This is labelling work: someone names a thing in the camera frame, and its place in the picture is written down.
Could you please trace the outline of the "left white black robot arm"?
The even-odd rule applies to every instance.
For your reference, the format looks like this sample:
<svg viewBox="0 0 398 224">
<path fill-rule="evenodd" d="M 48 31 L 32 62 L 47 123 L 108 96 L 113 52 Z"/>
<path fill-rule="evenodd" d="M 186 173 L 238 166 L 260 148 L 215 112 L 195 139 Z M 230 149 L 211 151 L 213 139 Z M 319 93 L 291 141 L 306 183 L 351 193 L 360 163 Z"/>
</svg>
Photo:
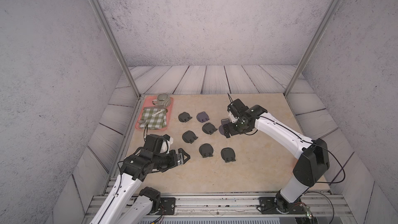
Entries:
<svg viewBox="0 0 398 224">
<path fill-rule="evenodd" d="M 190 160 L 182 148 L 171 149 L 172 144 L 173 138 L 167 134 L 145 134 L 144 145 L 122 161 L 116 182 L 91 223 L 137 224 L 148 214 L 163 216 L 161 193 L 151 187 L 142 189 L 132 206 L 124 214 L 122 211 L 149 174 L 166 172 Z"/>
</svg>

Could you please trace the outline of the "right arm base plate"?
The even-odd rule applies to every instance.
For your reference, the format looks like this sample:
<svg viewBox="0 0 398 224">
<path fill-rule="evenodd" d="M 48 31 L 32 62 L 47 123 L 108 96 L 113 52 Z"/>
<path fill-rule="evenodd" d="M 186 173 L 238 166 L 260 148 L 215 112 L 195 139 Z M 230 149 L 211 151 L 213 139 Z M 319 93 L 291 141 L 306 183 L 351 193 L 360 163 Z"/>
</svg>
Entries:
<svg viewBox="0 0 398 224">
<path fill-rule="evenodd" d="M 282 214 L 282 215 L 304 215 L 306 209 L 301 199 L 289 203 L 283 198 L 277 197 L 260 197 L 257 207 L 261 214 Z"/>
</svg>

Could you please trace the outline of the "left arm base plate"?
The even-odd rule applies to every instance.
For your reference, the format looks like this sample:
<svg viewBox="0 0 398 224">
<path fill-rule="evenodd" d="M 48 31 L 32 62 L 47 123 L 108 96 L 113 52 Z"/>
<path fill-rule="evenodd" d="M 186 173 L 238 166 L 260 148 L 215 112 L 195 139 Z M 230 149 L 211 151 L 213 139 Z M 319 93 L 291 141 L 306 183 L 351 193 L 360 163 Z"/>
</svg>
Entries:
<svg viewBox="0 0 398 224">
<path fill-rule="evenodd" d="M 152 202 L 150 215 L 174 215 L 176 198 L 160 197 Z"/>
</svg>

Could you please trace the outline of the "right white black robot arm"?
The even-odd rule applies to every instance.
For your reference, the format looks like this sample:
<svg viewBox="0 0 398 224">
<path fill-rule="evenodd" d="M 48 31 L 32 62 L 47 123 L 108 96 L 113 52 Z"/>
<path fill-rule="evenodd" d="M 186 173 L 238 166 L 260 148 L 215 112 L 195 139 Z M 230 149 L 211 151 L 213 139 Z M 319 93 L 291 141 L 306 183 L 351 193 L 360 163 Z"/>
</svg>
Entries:
<svg viewBox="0 0 398 224">
<path fill-rule="evenodd" d="M 299 202 L 299 198 L 329 169 L 329 152 L 322 139 L 313 140 L 277 120 L 260 105 L 251 108 L 240 99 L 228 105 L 231 121 L 223 125 L 226 138 L 238 134 L 248 134 L 253 129 L 263 132 L 284 146 L 297 159 L 293 176 L 277 194 L 275 208 L 280 213 L 288 213 Z"/>
</svg>

